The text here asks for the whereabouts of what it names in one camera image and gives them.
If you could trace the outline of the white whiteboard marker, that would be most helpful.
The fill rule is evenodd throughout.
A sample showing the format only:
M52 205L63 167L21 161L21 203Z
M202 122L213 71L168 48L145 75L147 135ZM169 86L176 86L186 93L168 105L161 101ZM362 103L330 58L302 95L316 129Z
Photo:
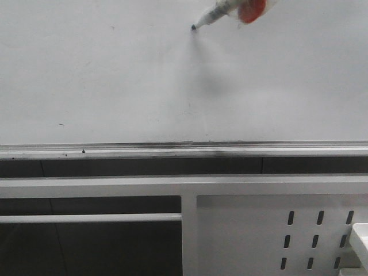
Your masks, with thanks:
M243 1L240 0L216 1L212 7L203 12L198 20L192 24L191 30L197 30L204 25L213 24L223 16L235 10L242 3Z

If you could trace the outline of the red magnet taped to marker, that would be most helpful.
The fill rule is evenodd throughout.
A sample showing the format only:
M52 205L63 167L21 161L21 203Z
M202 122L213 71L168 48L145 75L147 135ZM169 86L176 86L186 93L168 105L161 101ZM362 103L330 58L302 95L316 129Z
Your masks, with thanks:
M235 9L235 18L238 21L238 28L249 25L265 15L272 9L278 1L272 0L247 0L243 1Z

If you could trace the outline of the white whiteboard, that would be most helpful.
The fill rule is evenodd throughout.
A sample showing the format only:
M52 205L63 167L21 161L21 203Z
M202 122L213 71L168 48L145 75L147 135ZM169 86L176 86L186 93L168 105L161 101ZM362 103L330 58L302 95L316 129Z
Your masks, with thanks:
M367 2L2 1L1 158L364 156Z

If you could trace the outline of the white plastic tray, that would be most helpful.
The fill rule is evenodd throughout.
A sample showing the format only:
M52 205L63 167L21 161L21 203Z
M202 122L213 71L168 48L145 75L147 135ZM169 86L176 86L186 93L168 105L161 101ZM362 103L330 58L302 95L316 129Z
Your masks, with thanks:
M355 223L352 226L349 243L367 271L367 223Z

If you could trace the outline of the white metal rack frame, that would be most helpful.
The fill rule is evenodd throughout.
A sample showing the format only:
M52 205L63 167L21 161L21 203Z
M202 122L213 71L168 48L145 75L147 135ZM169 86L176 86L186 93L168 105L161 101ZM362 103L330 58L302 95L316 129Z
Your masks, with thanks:
M179 221L184 275L349 275L366 175L3 179L1 197L179 196L178 214L2 216L1 223Z

